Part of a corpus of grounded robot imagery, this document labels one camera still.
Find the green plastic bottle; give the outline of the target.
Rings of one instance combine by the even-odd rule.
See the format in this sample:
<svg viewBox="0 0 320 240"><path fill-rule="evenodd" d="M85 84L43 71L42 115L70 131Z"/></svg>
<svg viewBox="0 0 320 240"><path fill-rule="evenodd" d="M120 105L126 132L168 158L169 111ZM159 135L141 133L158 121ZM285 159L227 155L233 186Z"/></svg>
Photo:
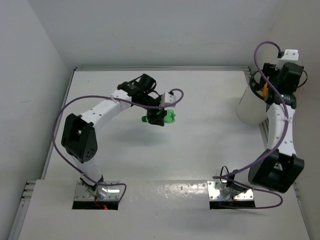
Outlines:
<svg viewBox="0 0 320 240"><path fill-rule="evenodd" d="M164 124L174 123L175 122L175 117L176 117L175 112L172 109L168 109L166 111L167 111L167 115L163 118ZM142 116L141 120L142 120L143 123L148 123L146 115Z"/></svg>

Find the orange juice bottle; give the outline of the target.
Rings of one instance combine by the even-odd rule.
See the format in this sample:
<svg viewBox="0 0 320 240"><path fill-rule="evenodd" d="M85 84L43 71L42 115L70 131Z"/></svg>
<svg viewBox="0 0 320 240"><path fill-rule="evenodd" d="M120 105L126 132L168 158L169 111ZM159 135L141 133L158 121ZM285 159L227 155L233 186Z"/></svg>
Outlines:
<svg viewBox="0 0 320 240"><path fill-rule="evenodd" d="M266 98L267 95L268 95L268 83L266 82L262 89L262 96Z"/></svg>

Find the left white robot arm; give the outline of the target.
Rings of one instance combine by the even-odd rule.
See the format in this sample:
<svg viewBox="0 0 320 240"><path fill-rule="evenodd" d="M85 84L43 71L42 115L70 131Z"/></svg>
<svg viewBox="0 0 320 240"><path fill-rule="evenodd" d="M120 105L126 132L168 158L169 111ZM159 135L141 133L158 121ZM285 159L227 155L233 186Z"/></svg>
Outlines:
<svg viewBox="0 0 320 240"><path fill-rule="evenodd" d="M171 111L163 107L173 103L176 97L173 92L152 97L150 94L155 91L156 85L152 77L142 74L136 79L119 84L110 99L103 100L79 115L71 113L66 117L61 145L81 170L80 180L86 190L97 199L106 198L109 192L109 187L98 185L105 181L94 159L98 151L97 132L134 103L150 107L142 118L143 122L164 126L167 123L165 118Z"/></svg>

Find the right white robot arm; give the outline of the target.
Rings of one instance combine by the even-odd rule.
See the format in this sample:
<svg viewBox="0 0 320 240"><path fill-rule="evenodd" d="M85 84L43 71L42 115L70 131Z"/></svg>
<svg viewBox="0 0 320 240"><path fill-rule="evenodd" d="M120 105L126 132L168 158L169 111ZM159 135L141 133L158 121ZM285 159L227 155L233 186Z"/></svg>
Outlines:
<svg viewBox="0 0 320 240"><path fill-rule="evenodd" d="M247 168L247 180L252 185L285 193L305 167L293 143L295 92L304 71L303 66L289 60L264 63L261 72L266 79L249 79L236 109L237 116L249 125L268 121L266 149Z"/></svg>

